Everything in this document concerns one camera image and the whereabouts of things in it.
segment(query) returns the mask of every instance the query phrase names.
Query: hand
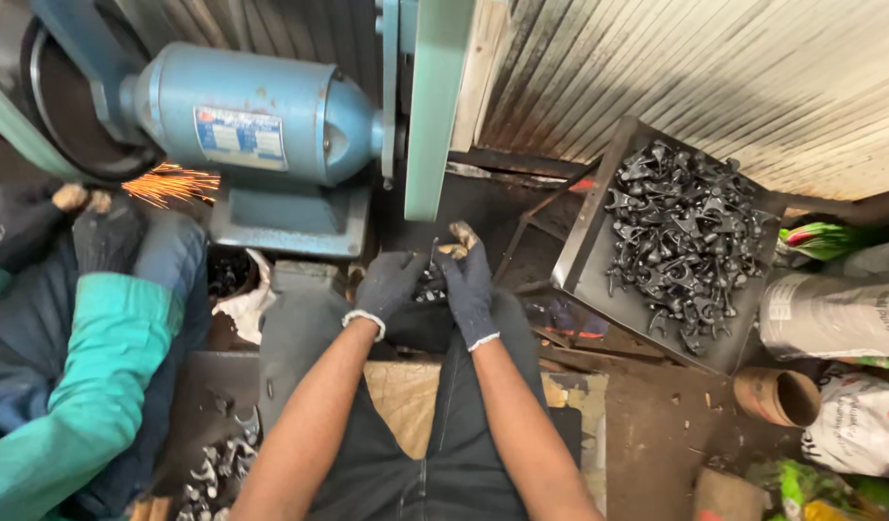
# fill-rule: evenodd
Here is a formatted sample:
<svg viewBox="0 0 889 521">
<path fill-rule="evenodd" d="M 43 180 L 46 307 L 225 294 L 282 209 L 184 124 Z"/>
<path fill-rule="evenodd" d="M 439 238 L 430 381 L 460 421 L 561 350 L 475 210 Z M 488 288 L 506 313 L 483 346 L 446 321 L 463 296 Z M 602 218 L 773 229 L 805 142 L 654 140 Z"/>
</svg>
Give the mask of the hand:
<svg viewBox="0 0 889 521">
<path fill-rule="evenodd" d="M 75 220 L 75 255 L 81 276 L 94 272 L 131 274 L 147 222 L 125 192 L 94 192 Z"/>
<path fill-rule="evenodd" d="M 38 261 L 66 212 L 78 209 L 87 190 L 78 184 L 0 184 L 0 268 L 11 274 Z"/>
<path fill-rule="evenodd" d="M 462 260 L 463 270 L 451 255 L 438 250 L 434 253 L 434 261 L 444 272 L 448 305 L 467 349 L 473 351 L 481 344 L 499 338 L 499 331 L 490 317 L 490 266 L 486 262 L 484 243 L 475 241 Z"/>
<path fill-rule="evenodd" d="M 377 340 L 381 340 L 386 333 L 386 322 L 412 298 L 416 282 L 428 266 L 428 255 L 407 251 L 378 255 L 358 286 L 355 310 L 346 315 L 343 324 L 347 326 L 356 316 L 369 318 L 380 326 Z"/>
</svg>

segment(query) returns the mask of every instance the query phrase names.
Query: shiny metal pieces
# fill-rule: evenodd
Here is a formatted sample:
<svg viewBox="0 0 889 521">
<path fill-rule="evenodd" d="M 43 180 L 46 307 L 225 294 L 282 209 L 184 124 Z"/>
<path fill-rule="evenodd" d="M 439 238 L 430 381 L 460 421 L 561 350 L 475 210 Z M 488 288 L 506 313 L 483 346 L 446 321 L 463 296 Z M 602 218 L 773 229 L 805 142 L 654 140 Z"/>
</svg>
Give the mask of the shiny metal pieces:
<svg viewBox="0 0 889 521">
<path fill-rule="evenodd" d="M 242 434 L 202 448 L 204 461 L 199 471 L 191 471 L 194 482 L 184 484 L 178 521 L 228 519 L 230 506 L 242 490 L 261 442 L 261 415 L 257 406 L 247 420 L 239 414 L 232 417 L 242 428 Z"/>
<path fill-rule="evenodd" d="M 763 224 L 774 216 L 753 209 L 753 186 L 739 162 L 712 162 L 654 141 L 626 158 L 605 209 L 621 240 L 606 271 L 609 294 L 635 286 L 653 314 L 647 335 L 667 336 L 678 321 L 682 346 L 703 356 L 704 337 L 731 336 L 737 315 L 731 293 L 757 266 Z"/>
</svg>

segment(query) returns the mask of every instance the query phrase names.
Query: sparks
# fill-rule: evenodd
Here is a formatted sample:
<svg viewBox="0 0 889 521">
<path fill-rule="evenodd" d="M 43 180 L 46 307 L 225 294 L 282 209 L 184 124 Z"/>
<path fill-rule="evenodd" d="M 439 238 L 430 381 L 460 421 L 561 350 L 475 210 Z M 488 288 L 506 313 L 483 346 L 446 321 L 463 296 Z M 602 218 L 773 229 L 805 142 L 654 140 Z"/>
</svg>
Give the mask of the sparks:
<svg viewBox="0 0 889 521">
<path fill-rule="evenodd" d="M 162 163 L 139 179 L 123 183 L 129 195 L 155 207 L 167 207 L 166 196 L 190 202 L 194 198 L 215 201 L 205 190 L 219 189 L 219 175 L 186 170 L 176 163 Z"/>
</svg>

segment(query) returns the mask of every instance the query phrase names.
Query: blue motor housing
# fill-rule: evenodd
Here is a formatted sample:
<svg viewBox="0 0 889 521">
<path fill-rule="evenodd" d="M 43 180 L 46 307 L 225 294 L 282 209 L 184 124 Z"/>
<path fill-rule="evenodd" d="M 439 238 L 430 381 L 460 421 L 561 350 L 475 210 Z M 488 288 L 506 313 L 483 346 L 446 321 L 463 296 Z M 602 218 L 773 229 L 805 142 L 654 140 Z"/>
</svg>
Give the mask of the blue motor housing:
<svg viewBox="0 0 889 521">
<path fill-rule="evenodd" d="M 335 186 L 381 154 L 381 112 L 335 65 L 174 42 L 121 95 L 185 167 Z"/>
</svg>

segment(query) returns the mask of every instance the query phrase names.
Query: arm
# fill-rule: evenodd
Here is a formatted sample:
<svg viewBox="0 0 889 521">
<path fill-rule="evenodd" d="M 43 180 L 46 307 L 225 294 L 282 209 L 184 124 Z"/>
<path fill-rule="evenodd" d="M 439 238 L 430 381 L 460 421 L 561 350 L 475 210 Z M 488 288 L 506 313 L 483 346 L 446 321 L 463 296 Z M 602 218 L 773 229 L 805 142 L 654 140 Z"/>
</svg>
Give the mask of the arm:
<svg viewBox="0 0 889 521">
<path fill-rule="evenodd" d="M 447 279 L 448 304 L 471 352 L 486 420 L 508 476 L 532 519 L 602 520 L 560 434 L 499 340 L 483 243 L 466 224 L 452 224 L 451 230 L 469 250 L 464 269 L 439 251 L 435 261 Z"/>
<path fill-rule="evenodd" d="M 531 518 L 604 519 L 502 341 L 485 342 L 471 355 L 499 457 Z"/>
<path fill-rule="evenodd" d="M 358 287 L 345 329 L 306 373 L 265 438 L 229 518 L 303 519 L 342 445 L 370 346 L 416 288 L 428 256 L 382 253 Z"/>
<path fill-rule="evenodd" d="M 303 519 L 335 460 L 380 327 L 356 318 L 322 353 L 267 435 L 230 519 Z"/>
<path fill-rule="evenodd" d="M 11 274 L 45 254 L 55 228 L 83 204 L 87 191 L 77 184 L 51 180 L 33 184 L 0 184 L 0 295 Z"/>
<path fill-rule="evenodd" d="M 49 412 L 0 439 L 0 519 L 39 519 L 135 437 L 142 392 L 180 328 L 160 286 L 120 274 L 78 284 L 66 373 Z"/>
</svg>

